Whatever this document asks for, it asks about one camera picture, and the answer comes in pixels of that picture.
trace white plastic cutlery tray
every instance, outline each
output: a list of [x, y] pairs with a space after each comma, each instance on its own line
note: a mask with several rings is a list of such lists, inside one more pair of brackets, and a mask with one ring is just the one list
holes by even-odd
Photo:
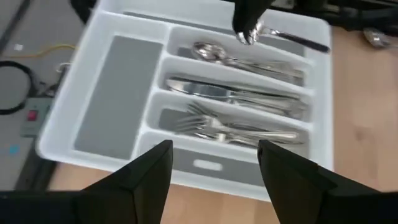
[[[234, 5], [214, 0], [102, 0], [73, 57], [37, 141], [37, 152], [79, 166], [115, 171], [164, 139], [174, 142], [172, 183], [269, 200], [256, 149], [176, 135], [173, 122], [197, 101], [212, 110], [281, 130], [305, 144], [284, 146], [333, 170], [331, 55], [275, 37], [240, 44], [231, 30]], [[319, 19], [268, 10], [267, 26], [330, 47]], [[256, 62], [281, 60], [305, 72], [297, 86], [192, 58], [194, 42], [221, 44]], [[309, 104], [304, 120], [169, 91], [165, 79], [241, 83], [297, 94]]]

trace knife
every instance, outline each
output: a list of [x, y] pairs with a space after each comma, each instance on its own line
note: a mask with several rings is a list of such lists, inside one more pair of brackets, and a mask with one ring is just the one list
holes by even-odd
[[279, 115], [306, 109], [306, 105], [304, 103], [290, 97], [281, 95], [261, 95], [248, 91], [236, 91], [227, 86], [197, 82], [183, 78], [169, 78], [166, 80], [166, 85], [172, 91], [224, 101], [227, 103], [244, 102], [241, 103], [243, 106], [252, 104], [252, 108], [263, 109]]

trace black cable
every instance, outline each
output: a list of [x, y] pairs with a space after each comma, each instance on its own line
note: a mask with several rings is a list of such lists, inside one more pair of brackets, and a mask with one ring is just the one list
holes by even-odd
[[12, 107], [12, 108], [0, 109], [0, 115], [9, 115], [9, 114], [13, 114], [13, 113], [23, 109], [25, 107], [26, 99], [31, 96], [35, 96], [36, 93], [38, 92], [38, 89], [35, 86], [35, 77], [34, 77], [33, 71], [30, 68], [28, 68], [25, 65], [22, 65], [20, 63], [13, 62], [13, 61], [0, 61], [0, 68], [2, 68], [2, 67], [12, 67], [12, 68], [17, 68], [17, 69], [23, 71], [27, 75], [27, 77], [29, 79], [29, 83], [30, 83], [27, 95], [24, 98], [24, 100], [22, 100], [22, 102], [20, 102], [17, 106]]

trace wooden tabletop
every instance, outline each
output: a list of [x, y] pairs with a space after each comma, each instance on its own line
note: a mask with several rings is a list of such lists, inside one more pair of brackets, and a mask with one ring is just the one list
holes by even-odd
[[[398, 190], [398, 52], [333, 28], [335, 171]], [[79, 190], [109, 173], [60, 164], [52, 190]], [[171, 185], [163, 224], [279, 223], [271, 203]]]

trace gray floor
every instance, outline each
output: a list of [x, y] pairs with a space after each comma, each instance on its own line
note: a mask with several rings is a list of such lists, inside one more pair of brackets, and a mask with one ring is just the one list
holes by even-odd
[[[17, 0], [0, 1], [0, 32], [3, 32], [18, 5]], [[55, 44], [75, 45], [82, 30], [83, 25], [69, 6], [68, 0], [32, 0], [3, 55], [32, 54]], [[16, 45], [22, 45], [23, 49], [16, 50]], [[30, 67], [42, 81], [51, 84], [58, 79], [55, 67], [59, 63], [68, 62], [71, 55], [71, 50], [62, 49], [43, 58], [15, 61]], [[0, 106], [5, 108], [6, 105], [15, 105], [23, 97], [26, 85], [27, 80], [21, 72], [0, 68]], [[25, 113], [26, 111], [20, 111], [0, 116], [0, 169], [7, 170], [6, 175], [5, 172], [0, 173], [0, 190], [13, 188], [32, 144], [32, 139], [19, 137]]]

